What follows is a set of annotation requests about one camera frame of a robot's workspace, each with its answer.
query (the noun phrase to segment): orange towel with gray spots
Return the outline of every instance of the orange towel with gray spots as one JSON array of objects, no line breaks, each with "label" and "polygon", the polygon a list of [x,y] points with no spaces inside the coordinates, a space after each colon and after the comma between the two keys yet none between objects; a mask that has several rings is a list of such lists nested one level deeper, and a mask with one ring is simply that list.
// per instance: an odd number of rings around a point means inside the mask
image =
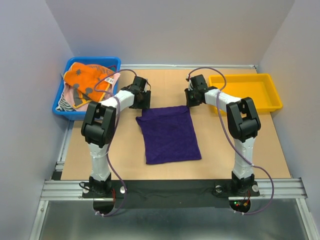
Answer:
[{"label": "orange towel with gray spots", "polygon": [[[114,71],[97,64],[84,65],[79,62],[72,64],[69,71],[64,74],[63,80],[71,87],[77,89],[77,95],[82,99],[80,104],[73,107],[79,108],[91,102],[91,100],[100,102],[106,93],[95,91],[94,86],[98,81],[112,73],[114,73]],[[108,91],[109,87],[109,82],[102,81],[96,89]]]}]

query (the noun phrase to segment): pink cloth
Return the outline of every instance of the pink cloth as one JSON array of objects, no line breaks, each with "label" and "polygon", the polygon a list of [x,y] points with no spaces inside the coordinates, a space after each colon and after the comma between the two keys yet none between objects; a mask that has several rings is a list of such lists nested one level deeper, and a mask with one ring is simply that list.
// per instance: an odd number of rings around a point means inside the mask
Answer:
[{"label": "pink cloth", "polygon": [[[108,92],[113,93],[114,87],[115,87],[115,85],[116,85],[119,77],[120,77],[120,73],[115,73],[115,74],[113,75],[113,82],[112,82],[112,84],[110,84],[110,87],[109,87],[109,89],[107,90]],[[70,104],[70,106],[75,105],[74,90],[75,90],[75,89],[74,89],[72,86],[70,86],[69,84],[67,84],[66,82],[64,82],[63,95],[64,95],[64,98],[65,98],[65,100],[67,101],[67,103]],[[106,95],[104,95],[103,100],[106,100],[106,99],[108,99],[108,98],[110,98],[110,97],[111,97],[111,96],[110,96],[109,94],[106,94]],[[80,106],[80,107],[78,107],[78,108],[73,108],[73,109],[74,109],[75,111],[77,111],[77,112],[85,112],[85,111],[87,111],[88,104],[89,104],[89,102],[88,102],[87,104],[85,104],[85,105],[82,105],[82,106]]]}]

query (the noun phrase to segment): purple cloth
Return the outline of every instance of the purple cloth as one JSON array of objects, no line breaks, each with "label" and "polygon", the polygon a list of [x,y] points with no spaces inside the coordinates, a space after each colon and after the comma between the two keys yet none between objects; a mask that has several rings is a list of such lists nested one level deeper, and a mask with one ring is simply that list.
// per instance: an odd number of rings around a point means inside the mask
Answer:
[{"label": "purple cloth", "polygon": [[136,121],[143,134],[146,164],[201,159],[187,106],[144,109]]}]

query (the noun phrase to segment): wall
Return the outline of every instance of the wall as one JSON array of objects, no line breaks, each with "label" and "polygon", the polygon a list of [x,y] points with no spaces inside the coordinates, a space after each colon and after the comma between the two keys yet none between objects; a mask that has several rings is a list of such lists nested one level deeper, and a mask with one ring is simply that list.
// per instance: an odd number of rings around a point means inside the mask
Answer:
[{"label": "wall", "polygon": [[43,0],[1,1],[0,238],[29,239],[66,121],[51,106],[72,57]]},{"label": "wall", "polygon": [[283,101],[273,121],[293,177],[302,177],[320,231],[320,1],[296,0],[266,51],[259,72],[270,73]]},{"label": "wall", "polygon": [[46,0],[75,56],[257,64],[294,0]]}]

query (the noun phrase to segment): blue plastic basket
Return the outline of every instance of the blue plastic basket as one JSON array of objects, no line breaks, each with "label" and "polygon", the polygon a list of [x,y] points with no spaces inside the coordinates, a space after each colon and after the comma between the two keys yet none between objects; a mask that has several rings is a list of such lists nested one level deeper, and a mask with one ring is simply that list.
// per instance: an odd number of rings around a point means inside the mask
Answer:
[{"label": "blue plastic basket", "polygon": [[[118,71],[120,69],[121,60],[118,57],[115,56],[77,56],[71,58],[65,66],[64,72],[68,71],[69,68],[73,63],[82,63],[82,64],[98,64],[101,66],[104,66],[106,68],[110,68],[113,71]],[[113,93],[117,93],[118,88],[118,82],[115,84],[113,88]],[[86,112],[85,111],[57,111],[56,107],[58,106],[58,102],[60,100],[61,94],[64,90],[64,80],[61,79],[61,83],[58,89],[58,92],[56,93],[55,100],[53,102],[52,111],[56,115],[64,116],[69,120],[72,121],[81,121],[85,118]]]}]

